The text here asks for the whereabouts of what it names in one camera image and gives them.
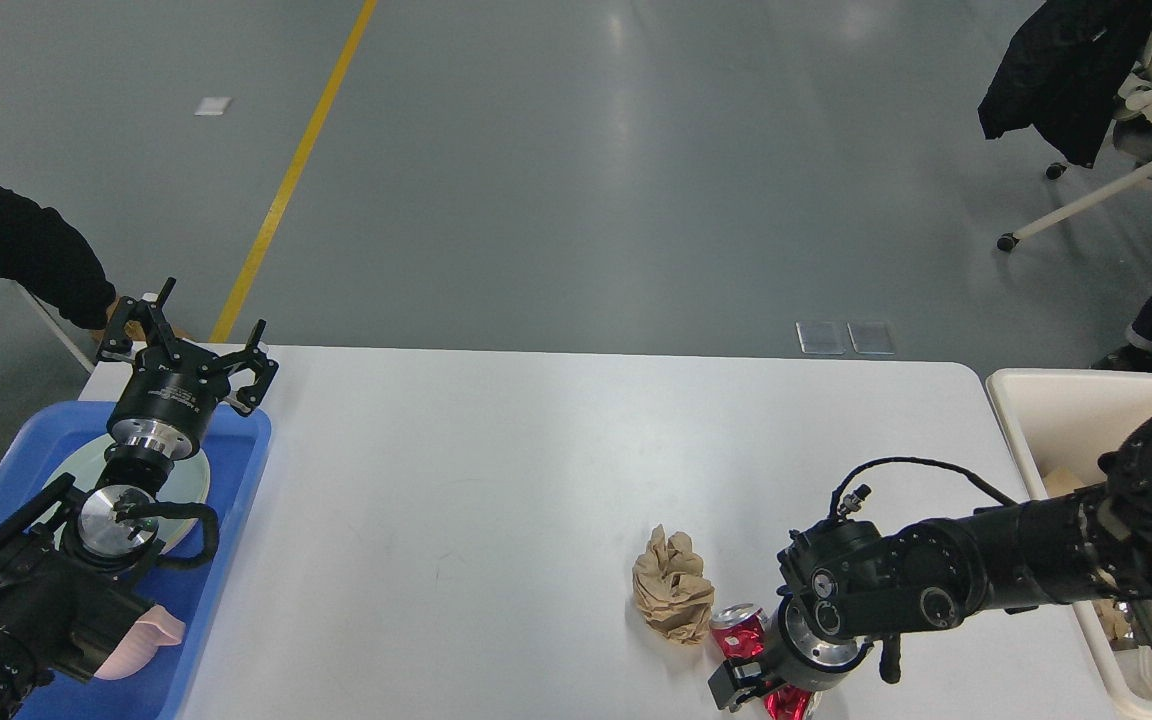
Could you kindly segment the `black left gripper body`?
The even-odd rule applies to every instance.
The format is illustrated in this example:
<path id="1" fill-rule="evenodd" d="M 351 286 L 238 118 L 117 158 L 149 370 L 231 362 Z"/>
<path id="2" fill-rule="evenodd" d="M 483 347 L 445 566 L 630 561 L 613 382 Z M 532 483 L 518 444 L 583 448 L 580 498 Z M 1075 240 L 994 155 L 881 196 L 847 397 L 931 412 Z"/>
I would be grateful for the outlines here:
<path id="1" fill-rule="evenodd" d="M 194 457 L 229 382 L 170 369 L 134 369 L 108 420 L 118 445 L 141 446 L 172 461 Z"/>

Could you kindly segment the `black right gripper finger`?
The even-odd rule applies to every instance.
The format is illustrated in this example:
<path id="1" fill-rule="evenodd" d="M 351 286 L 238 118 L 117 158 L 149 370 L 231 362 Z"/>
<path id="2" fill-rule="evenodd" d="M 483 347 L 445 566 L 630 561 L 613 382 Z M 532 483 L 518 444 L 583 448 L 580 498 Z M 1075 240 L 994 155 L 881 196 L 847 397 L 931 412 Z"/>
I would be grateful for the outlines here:
<path id="1" fill-rule="evenodd" d="M 735 712 L 748 702 L 764 700 L 786 684 L 785 655 L 733 657 L 717 666 L 707 680 L 718 710 Z"/>

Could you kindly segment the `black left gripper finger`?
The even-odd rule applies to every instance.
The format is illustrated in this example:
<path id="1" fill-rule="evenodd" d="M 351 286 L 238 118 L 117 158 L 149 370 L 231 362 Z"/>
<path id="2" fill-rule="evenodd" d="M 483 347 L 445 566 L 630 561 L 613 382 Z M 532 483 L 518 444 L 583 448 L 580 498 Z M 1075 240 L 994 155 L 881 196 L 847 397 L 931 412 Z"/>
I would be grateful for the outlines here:
<path id="1" fill-rule="evenodd" d="M 99 363 L 128 363 L 136 366 L 156 369 L 160 366 L 179 370 L 184 361 L 184 341 L 177 338 L 166 320 L 164 306 L 170 293 L 177 285 L 177 278 L 165 279 L 154 300 L 132 300 L 131 296 L 120 297 L 115 302 L 113 314 L 103 340 L 97 346 L 96 361 Z M 141 350 L 132 353 L 132 338 L 128 336 L 127 327 L 136 324 L 143 333 Z"/>
<path id="2" fill-rule="evenodd" d="M 259 409 L 279 370 L 278 361 L 262 347 L 266 327 L 265 319 L 257 320 L 238 350 L 206 363 L 207 391 L 238 416 L 251 416 Z"/>

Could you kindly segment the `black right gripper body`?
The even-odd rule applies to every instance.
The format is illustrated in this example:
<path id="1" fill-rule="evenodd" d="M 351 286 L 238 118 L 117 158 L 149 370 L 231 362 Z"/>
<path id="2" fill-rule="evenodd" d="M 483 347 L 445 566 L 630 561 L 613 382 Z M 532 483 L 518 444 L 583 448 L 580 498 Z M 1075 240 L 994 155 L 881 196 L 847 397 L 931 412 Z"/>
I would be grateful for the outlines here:
<path id="1" fill-rule="evenodd" d="M 861 666 L 870 650 L 865 641 L 824 641 L 809 628 L 803 611 L 782 598 L 771 624 L 765 626 L 759 667 L 771 689 L 791 685 L 823 692 L 838 687 Z"/>

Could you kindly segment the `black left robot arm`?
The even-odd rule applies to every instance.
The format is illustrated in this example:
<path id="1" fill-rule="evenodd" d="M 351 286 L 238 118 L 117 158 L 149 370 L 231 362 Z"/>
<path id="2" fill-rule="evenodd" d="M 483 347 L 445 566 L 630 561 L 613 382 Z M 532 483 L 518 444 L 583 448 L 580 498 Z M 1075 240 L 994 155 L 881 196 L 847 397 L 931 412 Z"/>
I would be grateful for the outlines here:
<path id="1" fill-rule="evenodd" d="M 0 719 L 174 717 L 270 452 L 279 365 L 179 338 L 156 296 L 120 301 L 99 350 L 115 402 L 46 407 L 0 464 Z"/>

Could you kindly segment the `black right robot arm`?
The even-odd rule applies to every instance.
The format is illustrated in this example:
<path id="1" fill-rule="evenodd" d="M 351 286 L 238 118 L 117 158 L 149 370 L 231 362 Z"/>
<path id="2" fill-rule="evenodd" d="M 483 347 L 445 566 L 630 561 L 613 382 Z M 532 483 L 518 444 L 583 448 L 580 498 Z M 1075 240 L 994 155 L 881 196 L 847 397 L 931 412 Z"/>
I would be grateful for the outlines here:
<path id="1" fill-rule="evenodd" d="M 855 520 L 867 487 L 846 477 L 827 515 L 780 552 L 781 602 L 763 647 L 708 679 L 717 708 L 736 711 L 786 685 L 828 691 L 881 643 L 879 674 L 897 683 L 900 641 L 942 632 L 983 611 L 1025 612 L 1114 598 L 1132 606 L 1152 647 L 1152 418 L 1100 458 L 1106 479 L 1070 495 L 995 501 L 967 518 L 932 518 L 882 536 Z"/>

